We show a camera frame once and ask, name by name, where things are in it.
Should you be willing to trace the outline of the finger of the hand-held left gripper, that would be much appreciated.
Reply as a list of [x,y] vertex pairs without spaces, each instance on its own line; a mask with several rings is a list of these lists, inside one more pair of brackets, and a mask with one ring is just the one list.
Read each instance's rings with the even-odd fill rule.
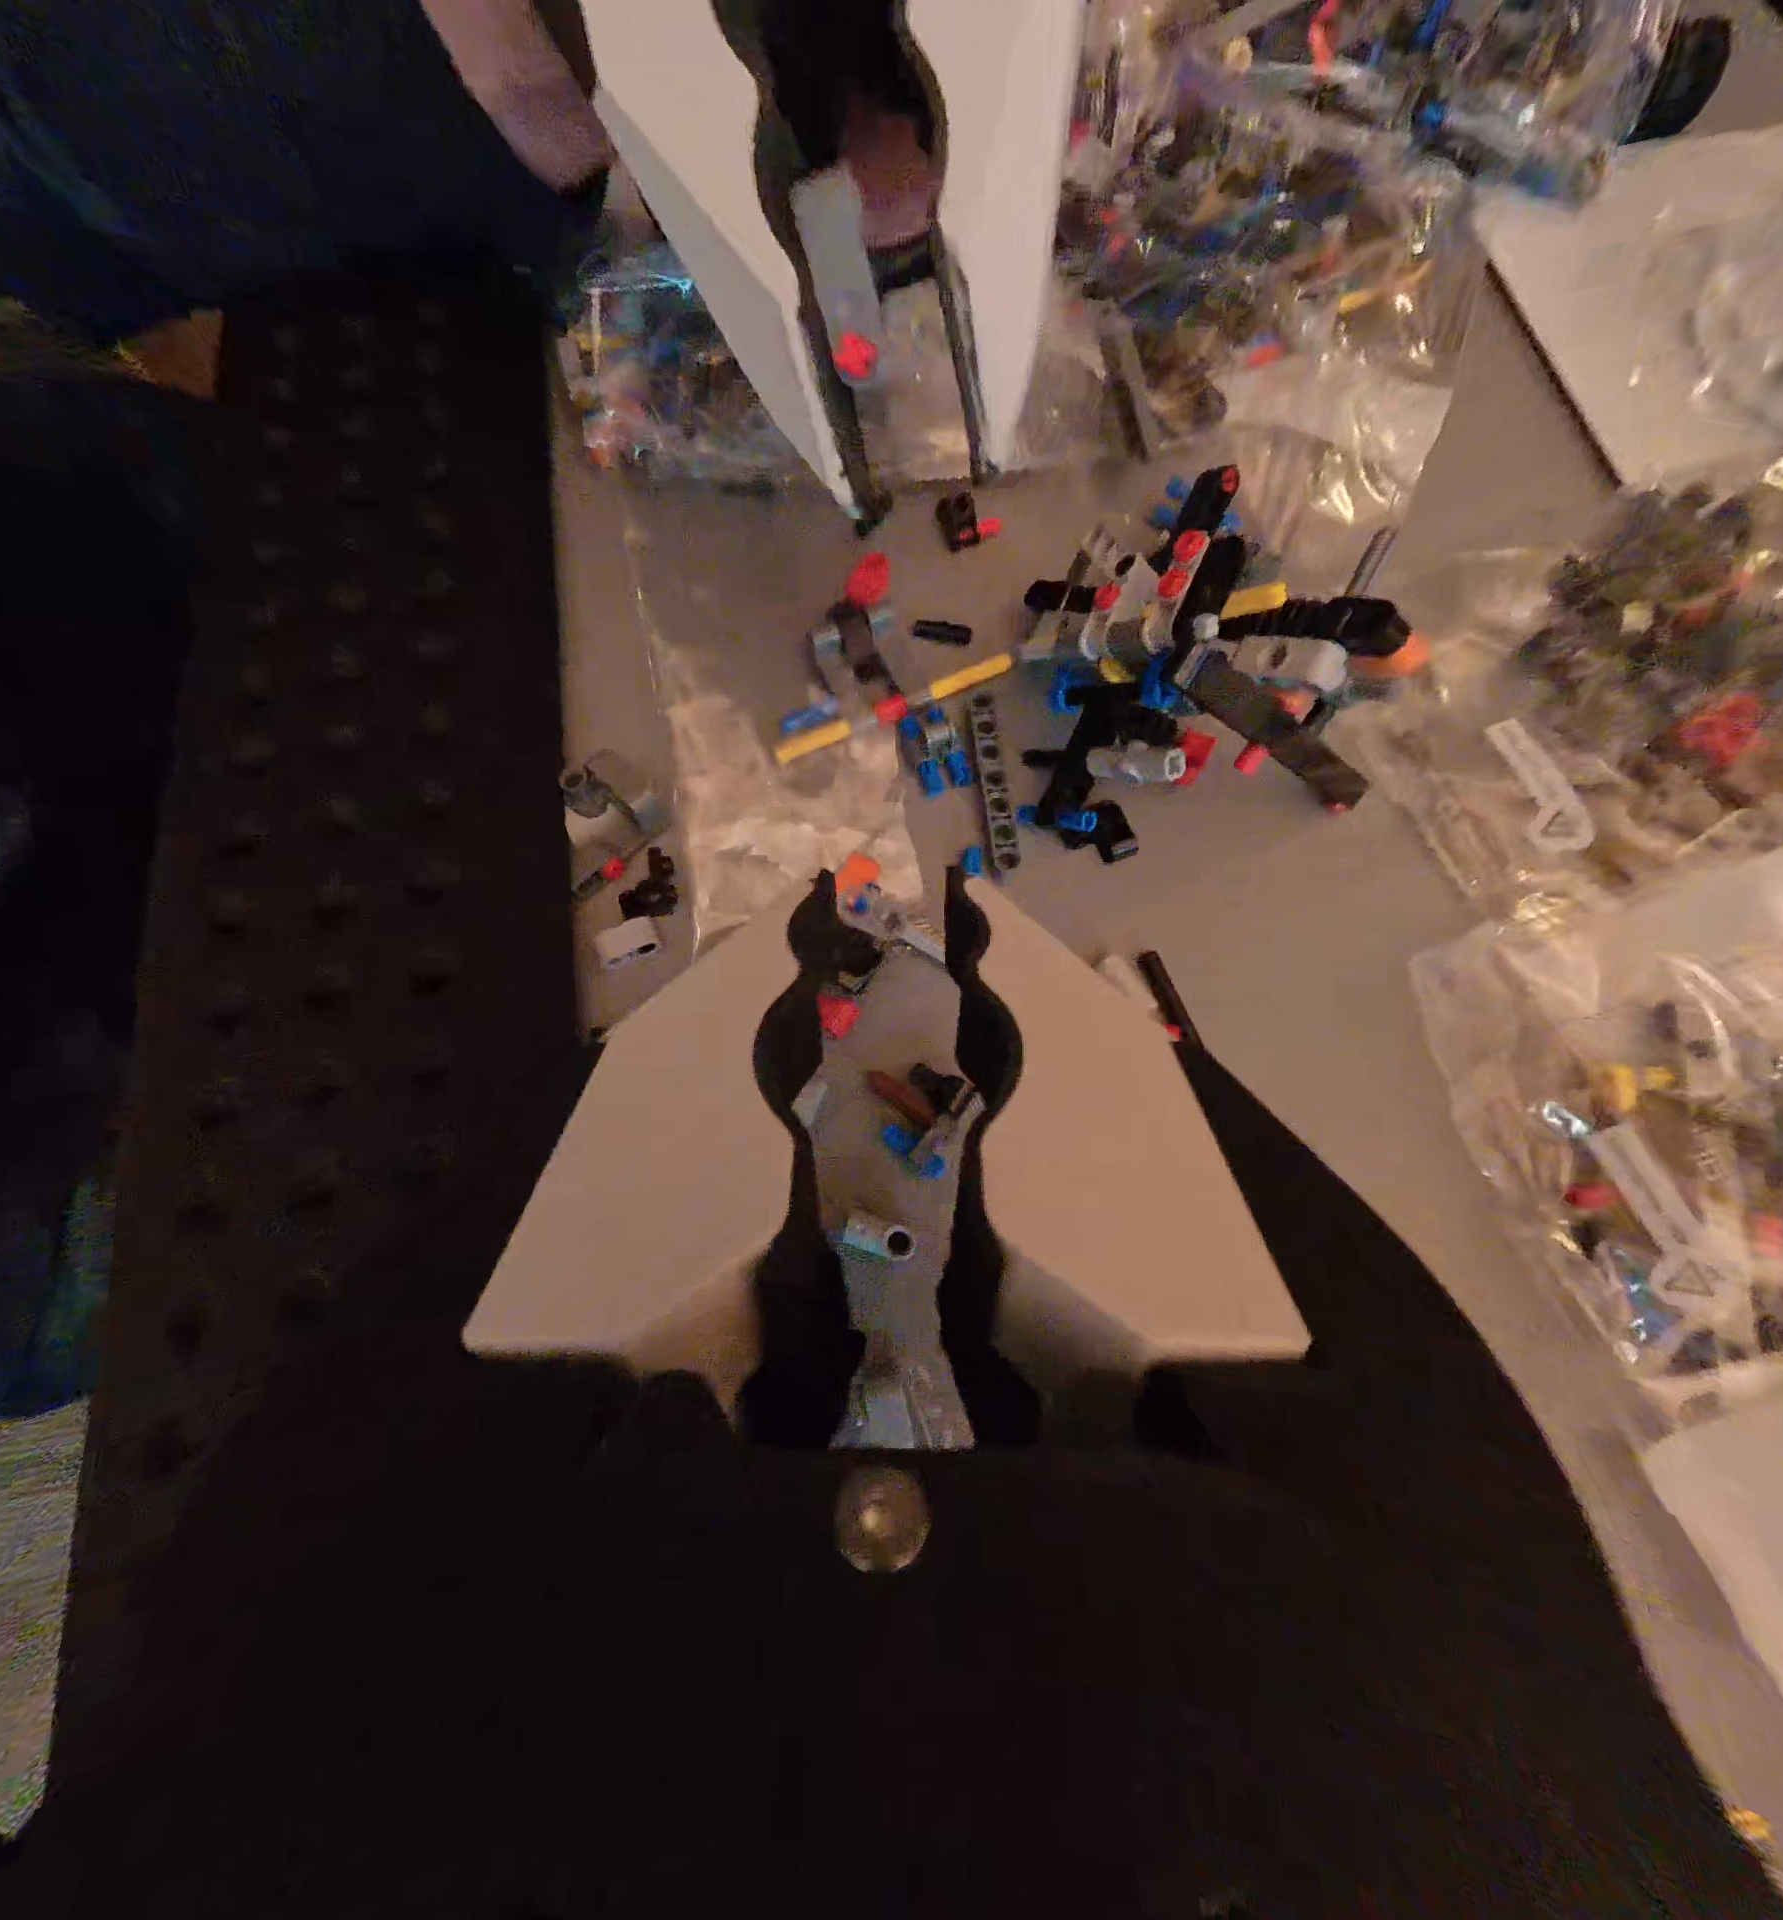
[[859,533],[889,514],[758,182],[758,81],[706,2],[583,2],[594,105],[772,425]]
[[969,475],[1016,455],[1051,282],[1082,2],[904,2],[895,18],[941,141],[933,280]]

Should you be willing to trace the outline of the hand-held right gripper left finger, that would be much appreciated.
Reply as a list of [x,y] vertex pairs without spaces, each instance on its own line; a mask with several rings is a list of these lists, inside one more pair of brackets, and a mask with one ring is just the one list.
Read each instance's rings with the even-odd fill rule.
[[831,1446],[851,1308],[796,1103],[841,937],[814,877],[612,1027],[465,1320],[470,1355],[685,1374],[751,1441]]

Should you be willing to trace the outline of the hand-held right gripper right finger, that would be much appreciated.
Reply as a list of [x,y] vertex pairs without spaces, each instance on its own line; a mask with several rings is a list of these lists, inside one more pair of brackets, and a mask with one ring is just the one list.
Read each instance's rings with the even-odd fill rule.
[[961,1137],[939,1328],[975,1447],[1111,1443],[1160,1381],[1298,1365],[1310,1328],[1156,1005],[950,868]]

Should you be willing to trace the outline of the grey beam red pin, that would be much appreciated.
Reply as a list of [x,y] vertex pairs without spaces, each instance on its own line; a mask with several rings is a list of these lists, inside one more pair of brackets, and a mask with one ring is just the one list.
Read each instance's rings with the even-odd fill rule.
[[859,187],[842,165],[809,173],[790,187],[788,212],[833,374],[848,390],[869,392],[883,372],[885,324]]

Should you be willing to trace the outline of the black orange lego assembly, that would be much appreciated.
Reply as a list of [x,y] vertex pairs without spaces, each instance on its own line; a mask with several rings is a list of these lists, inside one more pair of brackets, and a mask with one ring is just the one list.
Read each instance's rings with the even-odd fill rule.
[[1090,758],[1094,789],[1194,781],[1212,755],[1190,727],[1200,718],[1237,741],[1237,771],[1274,765],[1345,815],[1368,781],[1326,731],[1377,682],[1420,671],[1427,650],[1359,583],[1291,594],[1240,525],[1240,484],[1235,465],[1170,481],[1151,547],[1094,529],[1061,577],[1025,589],[1022,660],[1053,666],[1051,706],[1070,729],[1082,706],[1115,711],[1117,748]]

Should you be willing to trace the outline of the person's left forearm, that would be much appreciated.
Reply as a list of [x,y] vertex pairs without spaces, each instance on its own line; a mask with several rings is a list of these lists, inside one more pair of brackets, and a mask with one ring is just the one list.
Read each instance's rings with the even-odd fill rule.
[[612,159],[539,178],[419,2],[0,2],[0,298],[98,344],[355,254],[551,284]]

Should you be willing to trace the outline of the grey black lego connectors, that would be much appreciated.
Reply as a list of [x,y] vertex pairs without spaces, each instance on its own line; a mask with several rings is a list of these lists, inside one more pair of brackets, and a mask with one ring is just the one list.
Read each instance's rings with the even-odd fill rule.
[[614,974],[664,951],[664,922],[679,905],[671,805],[633,759],[597,752],[560,776],[570,859],[570,903],[612,900],[612,921],[590,934],[597,970]]

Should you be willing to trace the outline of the black blue lego pins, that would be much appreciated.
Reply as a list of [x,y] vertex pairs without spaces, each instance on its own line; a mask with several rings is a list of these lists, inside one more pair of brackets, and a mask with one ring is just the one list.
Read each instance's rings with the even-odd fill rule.
[[1046,785],[1036,802],[1016,805],[1022,829],[1051,833],[1067,851],[1089,848],[1105,866],[1138,855],[1138,835],[1122,805],[1092,800],[1098,776],[1090,758],[1117,748],[1114,713],[1094,702],[1082,706],[1061,748],[1027,749],[1022,768],[1046,776]]

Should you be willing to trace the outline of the yellow lego axle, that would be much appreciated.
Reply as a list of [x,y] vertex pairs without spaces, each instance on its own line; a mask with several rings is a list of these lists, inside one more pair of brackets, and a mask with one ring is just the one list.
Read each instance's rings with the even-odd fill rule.
[[1001,680],[1012,666],[1015,657],[1011,653],[1001,653],[944,673],[914,693],[892,693],[874,700],[842,704],[827,722],[783,736],[770,752],[772,762],[777,766],[790,766],[809,755],[844,745],[869,731],[895,729],[912,714],[925,714],[931,706],[941,706]]

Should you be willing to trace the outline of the large clear lego parts bag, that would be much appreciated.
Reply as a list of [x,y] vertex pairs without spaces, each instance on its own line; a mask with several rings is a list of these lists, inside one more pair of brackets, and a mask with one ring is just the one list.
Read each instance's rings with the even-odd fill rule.
[[1511,1240],[1658,1417],[1783,1399],[1783,846],[1412,963]]

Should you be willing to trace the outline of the person's left hand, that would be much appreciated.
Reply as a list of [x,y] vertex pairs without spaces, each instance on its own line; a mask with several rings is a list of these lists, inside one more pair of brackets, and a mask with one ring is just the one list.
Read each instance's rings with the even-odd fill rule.
[[[746,6],[725,11],[756,37]],[[610,149],[594,110],[595,61],[580,4],[424,2],[424,14],[465,91],[539,178],[567,195],[599,177]],[[835,165],[859,187],[869,251],[895,253],[927,235],[941,197],[936,156],[921,156],[910,136],[874,132],[863,154]]]

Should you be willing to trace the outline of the small bag red blue parts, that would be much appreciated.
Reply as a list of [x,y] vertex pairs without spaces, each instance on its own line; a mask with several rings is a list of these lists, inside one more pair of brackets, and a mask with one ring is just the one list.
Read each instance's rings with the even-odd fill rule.
[[594,466],[744,493],[770,493],[800,468],[665,241],[590,254],[558,346]]

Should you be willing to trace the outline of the black perforated panel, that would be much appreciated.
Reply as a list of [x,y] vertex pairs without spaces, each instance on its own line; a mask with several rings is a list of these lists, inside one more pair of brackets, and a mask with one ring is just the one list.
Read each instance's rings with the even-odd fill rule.
[[374,259],[225,317],[136,974],[48,1799],[120,1743],[237,1428],[459,1328],[580,1069],[534,293]]

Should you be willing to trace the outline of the black round knob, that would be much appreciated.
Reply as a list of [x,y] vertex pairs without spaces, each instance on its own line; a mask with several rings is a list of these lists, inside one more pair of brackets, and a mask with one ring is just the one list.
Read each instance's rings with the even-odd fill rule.
[[1731,22],[1719,14],[1680,16],[1663,39],[1649,91],[1626,149],[1689,132],[1708,107],[1731,56]]

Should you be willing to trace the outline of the clear bag black orange parts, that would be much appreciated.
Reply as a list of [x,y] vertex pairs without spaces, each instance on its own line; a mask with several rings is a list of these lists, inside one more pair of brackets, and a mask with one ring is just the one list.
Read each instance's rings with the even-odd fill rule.
[[1783,846],[1783,455],[1477,554],[1373,781],[1480,918],[1554,925]]

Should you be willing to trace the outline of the clear bag over white base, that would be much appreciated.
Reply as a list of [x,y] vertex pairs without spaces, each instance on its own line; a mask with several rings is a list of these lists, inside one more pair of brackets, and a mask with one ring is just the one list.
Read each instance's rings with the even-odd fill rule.
[[1783,440],[1783,199],[1712,230],[1689,340],[1696,397]]

